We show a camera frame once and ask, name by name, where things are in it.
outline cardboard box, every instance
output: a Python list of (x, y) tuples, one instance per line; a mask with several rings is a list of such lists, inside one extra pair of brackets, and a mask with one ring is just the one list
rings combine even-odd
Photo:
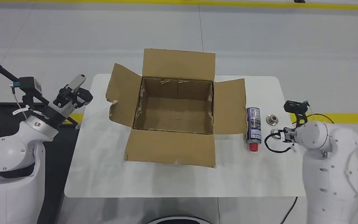
[(244, 79), (214, 82), (215, 54), (145, 49), (143, 76), (115, 64), (110, 120), (131, 127), (124, 159), (215, 167), (215, 134), (247, 130)]

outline white tabletop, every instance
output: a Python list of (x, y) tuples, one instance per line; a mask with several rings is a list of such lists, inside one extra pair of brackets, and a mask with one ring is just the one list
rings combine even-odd
[[(305, 196), (302, 154), (292, 150), (270, 152), (260, 144), (250, 152), (244, 135), (216, 135), (216, 169), (191, 165), (124, 161), (130, 128), (109, 120), (110, 103), (105, 93), (110, 74), (93, 79), (93, 101), (87, 105), (77, 139), (65, 194), (73, 198), (160, 197), (292, 197)], [(245, 78), (246, 107), (261, 109), (262, 136), (272, 126), (269, 114), (279, 118), (278, 127), (290, 127), (280, 83), (275, 77), (216, 76), (216, 81)], [(270, 140), (276, 150), (287, 145)]]

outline yellow stripe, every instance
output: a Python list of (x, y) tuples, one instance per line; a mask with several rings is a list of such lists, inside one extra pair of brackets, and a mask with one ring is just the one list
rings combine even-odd
[[(358, 124), (358, 114), (324, 114), (327, 117), (331, 118), (335, 123), (343, 123), (343, 124)], [(315, 115), (314, 120), (320, 121), (320, 122), (327, 122), (330, 123), (330, 121), (320, 115)], [(296, 117), (295, 115), (291, 115), (291, 121), (295, 122)]]
[[(331, 118), (335, 123), (358, 124), (358, 114), (324, 114), (324, 115)], [(70, 117), (80, 123), (82, 122), (83, 114), (71, 114)], [(319, 115), (314, 116), (314, 120), (320, 122), (330, 122), (327, 118)], [(296, 117), (293, 114), (291, 115), (291, 121), (292, 122), (296, 121)]]
[[(83, 119), (83, 114), (71, 114), (70, 118), (72, 118), (73, 120), (77, 121), (78, 123), (82, 122)], [(66, 120), (64, 122), (64, 124), (71, 124), (71, 122), (69, 122), (68, 120)]]
[(245, 2), (245, 1), (220, 1), (220, 0), (0, 0), (0, 2), (194, 4), (194, 5), (202, 5), (202, 6), (319, 8), (325, 10), (358, 10), (358, 4)]

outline aerosol can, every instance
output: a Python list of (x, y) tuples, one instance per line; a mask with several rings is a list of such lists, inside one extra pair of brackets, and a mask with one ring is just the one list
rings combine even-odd
[(247, 134), (246, 143), (251, 152), (257, 152), (261, 144), (261, 117), (259, 108), (247, 108)]

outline floor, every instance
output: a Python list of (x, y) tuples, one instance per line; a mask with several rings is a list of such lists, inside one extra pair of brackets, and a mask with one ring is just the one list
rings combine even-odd
[[(214, 52), (217, 74), (275, 76), (286, 99), (309, 100), (315, 113), (358, 111), (358, 11), (0, 3), (0, 30), (0, 64), (36, 77), (48, 99), (80, 73), (89, 88), (115, 62), (141, 73), (143, 49), (163, 48)], [(8, 84), (0, 77), (0, 102), (13, 102)], [(273, 224), (293, 200), (65, 198), (59, 223), (137, 224), (182, 213)], [(304, 224), (305, 209), (299, 198), (286, 223)]]

